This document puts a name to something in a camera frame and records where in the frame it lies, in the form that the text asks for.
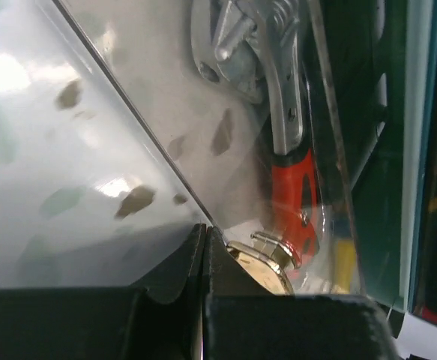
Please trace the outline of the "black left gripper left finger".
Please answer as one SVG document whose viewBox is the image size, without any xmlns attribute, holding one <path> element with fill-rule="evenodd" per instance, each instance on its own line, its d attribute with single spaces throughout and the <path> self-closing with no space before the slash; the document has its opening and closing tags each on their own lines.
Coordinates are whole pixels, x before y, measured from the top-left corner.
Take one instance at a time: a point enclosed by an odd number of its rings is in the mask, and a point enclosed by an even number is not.
<svg viewBox="0 0 437 360">
<path fill-rule="evenodd" d="M 135 283 L 0 289 L 0 359 L 200 359 L 206 227 Z"/>
</svg>

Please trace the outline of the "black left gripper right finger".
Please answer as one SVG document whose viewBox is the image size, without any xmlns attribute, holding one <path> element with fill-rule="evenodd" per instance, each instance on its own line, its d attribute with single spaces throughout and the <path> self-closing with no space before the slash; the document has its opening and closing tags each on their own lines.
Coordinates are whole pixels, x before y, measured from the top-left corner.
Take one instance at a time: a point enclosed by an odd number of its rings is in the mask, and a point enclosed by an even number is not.
<svg viewBox="0 0 437 360">
<path fill-rule="evenodd" d="M 383 311 L 360 295 L 273 295 L 208 230 L 205 359 L 398 359 Z"/>
</svg>

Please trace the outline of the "clear plastic drawer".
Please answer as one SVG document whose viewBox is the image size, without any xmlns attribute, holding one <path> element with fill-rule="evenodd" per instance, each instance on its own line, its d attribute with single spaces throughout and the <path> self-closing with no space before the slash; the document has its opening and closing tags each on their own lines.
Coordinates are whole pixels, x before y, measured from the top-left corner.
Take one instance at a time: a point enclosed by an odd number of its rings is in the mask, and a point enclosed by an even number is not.
<svg viewBox="0 0 437 360">
<path fill-rule="evenodd" d="M 60 1 L 211 219 L 232 240 L 271 225 L 262 106 L 212 83 L 192 57 L 191 1 Z M 367 293 L 404 308 L 400 275 L 404 1 L 324 1 Z"/>
</svg>

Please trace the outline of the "red handled adjustable wrench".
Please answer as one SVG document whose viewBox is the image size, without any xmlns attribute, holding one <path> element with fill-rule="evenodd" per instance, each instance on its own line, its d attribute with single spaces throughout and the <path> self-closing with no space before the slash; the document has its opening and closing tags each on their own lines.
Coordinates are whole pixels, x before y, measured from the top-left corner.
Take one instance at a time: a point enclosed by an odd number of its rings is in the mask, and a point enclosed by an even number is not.
<svg viewBox="0 0 437 360">
<path fill-rule="evenodd" d="M 193 1 L 192 53 L 202 78 L 255 104 L 267 104 L 277 245 L 298 268 L 319 249 L 316 167 L 300 41 L 303 1 Z"/>
</svg>

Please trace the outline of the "teal drawer box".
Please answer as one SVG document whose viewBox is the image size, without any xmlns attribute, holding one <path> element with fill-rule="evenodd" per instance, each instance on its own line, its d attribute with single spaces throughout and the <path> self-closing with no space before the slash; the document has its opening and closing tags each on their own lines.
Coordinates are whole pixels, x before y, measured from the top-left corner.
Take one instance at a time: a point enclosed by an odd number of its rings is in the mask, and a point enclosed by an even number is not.
<svg viewBox="0 0 437 360">
<path fill-rule="evenodd" d="M 324 1 L 364 289 L 437 326 L 437 1 Z"/>
</svg>

